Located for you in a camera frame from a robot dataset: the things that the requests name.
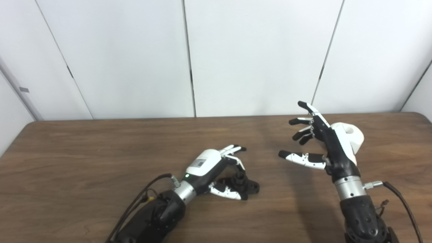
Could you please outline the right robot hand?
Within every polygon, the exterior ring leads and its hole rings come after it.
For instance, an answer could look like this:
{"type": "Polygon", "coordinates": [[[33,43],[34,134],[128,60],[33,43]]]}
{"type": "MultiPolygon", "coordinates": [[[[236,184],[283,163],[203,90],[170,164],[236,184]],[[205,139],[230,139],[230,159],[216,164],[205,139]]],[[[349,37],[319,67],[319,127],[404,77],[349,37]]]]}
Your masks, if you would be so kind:
{"type": "Polygon", "coordinates": [[[289,121],[291,126],[306,125],[293,135],[293,140],[300,145],[305,145],[311,139],[319,140],[327,154],[280,150],[278,156],[306,167],[324,169],[333,182],[350,176],[360,177],[355,154],[344,128],[330,126],[323,115],[309,103],[298,101],[298,106],[307,110],[312,117],[297,117],[289,121]]]}

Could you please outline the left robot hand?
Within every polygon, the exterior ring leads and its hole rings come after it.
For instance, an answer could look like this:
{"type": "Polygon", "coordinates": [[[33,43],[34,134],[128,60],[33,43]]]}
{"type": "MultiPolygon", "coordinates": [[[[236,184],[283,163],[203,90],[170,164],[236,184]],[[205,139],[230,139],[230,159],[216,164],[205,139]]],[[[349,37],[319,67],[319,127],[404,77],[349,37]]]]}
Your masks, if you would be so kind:
{"type": "Polygon", "coordinates": [[[234,154],[246,151],[245,147],[232,144],[220,150],[203,151],[186,169],[185,175],[176,189],[176,194],[188,204],[194,197],[211,193],[234,200],[247,200],[245,193],[237,192],[230,186],[217,182],[217,177],[229,165],[244,172],[242,161],[234,154]]]}

